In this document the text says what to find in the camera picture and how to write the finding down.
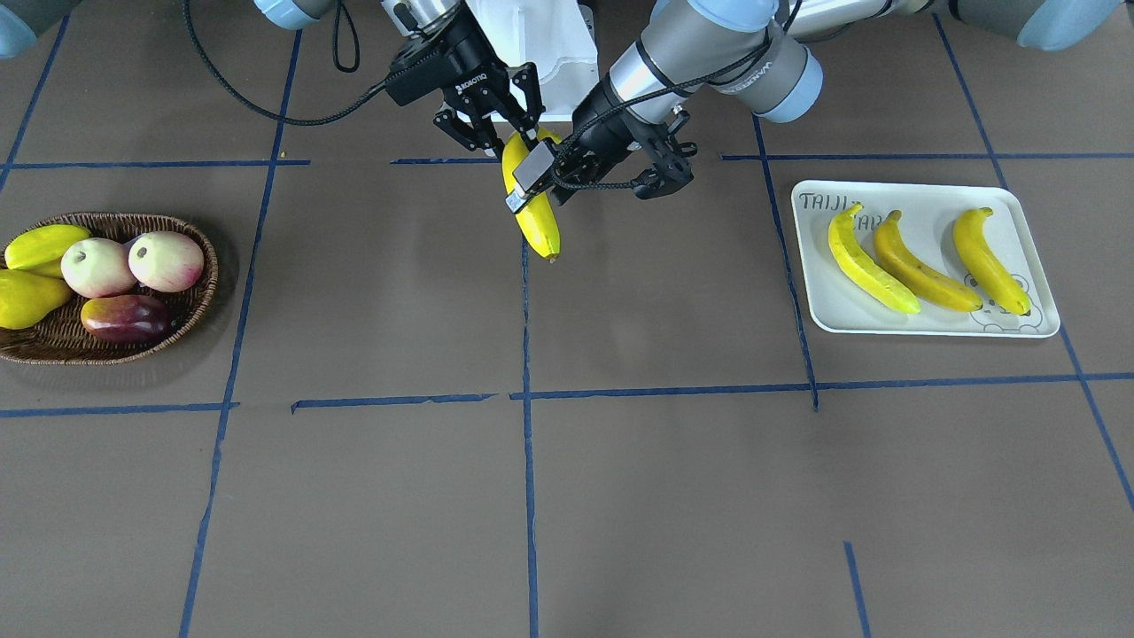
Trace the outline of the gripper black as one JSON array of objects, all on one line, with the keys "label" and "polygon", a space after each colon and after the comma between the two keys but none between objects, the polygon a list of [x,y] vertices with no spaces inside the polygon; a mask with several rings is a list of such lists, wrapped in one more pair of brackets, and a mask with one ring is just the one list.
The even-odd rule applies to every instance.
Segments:
[{"label": "gripper black", "polygon": [[386,77],[397,105],[441,90],[445,104],[433,124],[462,148],[500,156],[505,142],[491,116],[508,102],[508,73],[469,9],[446,12],[425,36],[401,44]]},{"label": "gripper black", "polygon": [[[513,214],[519,214],[531,199],[545,192],[550,181],[552,192],[628,189],[638,199],[668,197],[693,181],[691,159],[699,153],[699,145],[675,137],[685,116],[668,127],[632,112],[633,107],[655,97],[676,97],[680,104],[685,97],[680,85],[624,100],[606,75],[572,114],[570,136],[556,146],[556,141],[539,141],[544,105],[536,63],[511,68],[508,78],[507,121],[521,136],[521,141],[505,144],[505,203]],[[633,143],[648,153],[652,165],[629,182],[601,181],[629,158]]]}]

